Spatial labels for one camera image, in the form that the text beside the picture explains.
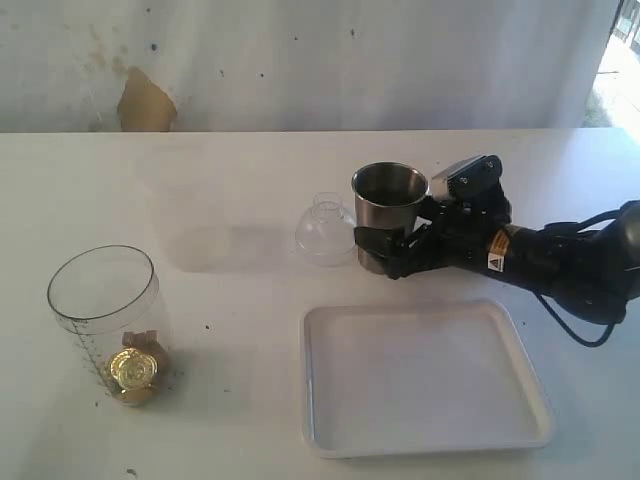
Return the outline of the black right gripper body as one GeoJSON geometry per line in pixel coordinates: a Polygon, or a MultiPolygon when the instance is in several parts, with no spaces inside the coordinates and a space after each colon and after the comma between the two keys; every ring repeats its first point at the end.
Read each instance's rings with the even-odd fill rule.
{"type": "Polygon", "coordinates": [[[511,204],[500,183],[469,200],[439,203],[440,215],[406,236],[402,249],[387,258],[389,278],[449,266],[487,275],[491,247],[508,248],[511,204]]]}

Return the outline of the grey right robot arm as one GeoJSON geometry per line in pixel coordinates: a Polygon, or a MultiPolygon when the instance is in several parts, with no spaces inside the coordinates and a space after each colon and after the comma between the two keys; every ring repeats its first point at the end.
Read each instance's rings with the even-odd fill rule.
{"type": "Polygon", "coordinates": [[[581,222],[539,230],[511,221],[511,206],[494,185],[467,201],[425,200],[429,225],[385,236],[394,279],[456,267],[553,299],[594,324],[619,324],[639,296],[639,203],[581,222]]]}

